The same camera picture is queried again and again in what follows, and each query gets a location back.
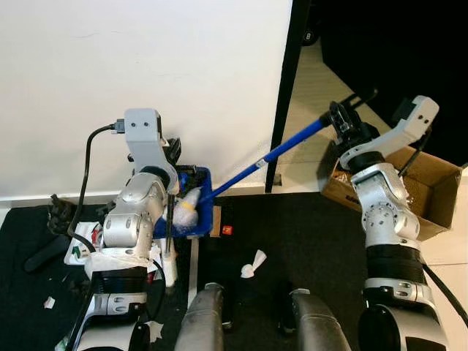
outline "red button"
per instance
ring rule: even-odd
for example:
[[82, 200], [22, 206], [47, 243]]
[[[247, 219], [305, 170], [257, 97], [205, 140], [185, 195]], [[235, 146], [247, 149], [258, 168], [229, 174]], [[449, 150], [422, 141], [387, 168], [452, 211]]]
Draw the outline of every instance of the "red button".
[[222, 226], [222, 233], [223, 233], [223, 235], [232, 235], [233, 234], [233, 226], [232, 225], [223, 225]]

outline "cable connector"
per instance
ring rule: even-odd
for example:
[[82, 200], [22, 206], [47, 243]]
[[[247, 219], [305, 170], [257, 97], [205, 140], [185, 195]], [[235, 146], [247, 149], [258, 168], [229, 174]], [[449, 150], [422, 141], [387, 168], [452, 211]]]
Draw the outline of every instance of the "cable connector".
[[112, 134], [124, 134], [125, 133], [125, 124], [124, 124], [124, 119], [119, 118], [115, 123], [114, 123], [114, 128], [112, 130]]

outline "blue stick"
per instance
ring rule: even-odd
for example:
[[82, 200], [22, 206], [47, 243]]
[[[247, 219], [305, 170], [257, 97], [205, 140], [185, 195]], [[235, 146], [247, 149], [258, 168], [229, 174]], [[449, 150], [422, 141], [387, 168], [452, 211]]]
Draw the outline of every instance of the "blue stick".
[[226, 183], [222, 184], [218, 189], [212, 191], [209, 195], [206, 195], [203, 199], [200, 200], [199, 203], [204, 203], [206, 200], [210, 200], [221, 194], [223, 191], [229, 189], [232, 185], [236, 184], [237, 182], [241, 181], [248, 175], [252, 174], [259, 168], [265, 166], [266, 164], [270, 163], [277, 159], [280, 155], [284, 154], [286, 151], [290, 150], [294, 146], [298, 145], [308, 137], [311, 137], [319, 130], [323, 128], [322, 122], [320, 119], [317, 119], [314, 123], [309, 125], [308, 127], [302, 129], [298, 134], [294, 135], [287, 141], [285, 141], [280, 146], [275, 147], [271, 150], [268, 154], [266, 154], [263, 158], [256, 161], [253, 165], [248, 166], [245, 170], [240, 172], [234, 178], [231, 178]]

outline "black door frame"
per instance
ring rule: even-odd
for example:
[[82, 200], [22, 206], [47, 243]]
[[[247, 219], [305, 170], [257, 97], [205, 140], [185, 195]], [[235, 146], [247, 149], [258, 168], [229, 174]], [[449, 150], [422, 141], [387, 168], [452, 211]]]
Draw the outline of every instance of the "black door frame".
[[[284, 50], [283, 67], [279, 83], [278, 102], [276, 103], [275, 124], [271, 136], [270, 150], [281, 144], [287, 110], [293, 93], [295, 73], [301, 54], [303, 34], [309, 16], [311, 0], [292, 0], [290, 27], [287, 32], [286, 48]], [[271, 192], [277, 161], [268, 164], [265, 192]]]

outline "white wall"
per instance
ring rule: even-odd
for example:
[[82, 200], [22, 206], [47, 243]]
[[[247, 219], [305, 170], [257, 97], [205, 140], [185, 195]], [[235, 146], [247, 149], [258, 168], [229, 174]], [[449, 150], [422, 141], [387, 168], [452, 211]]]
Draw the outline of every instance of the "white wall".
[[[79, 191], [92, 130], [162, 114], [180, 163], [220, 184], [268, 151], [292, 0], [14, 0], [0, 11], [0, 197]], [[119, 190], [121, 135], [99, 136], [90, 192]], [[265, 169], [245, 185], [264, 183]]]

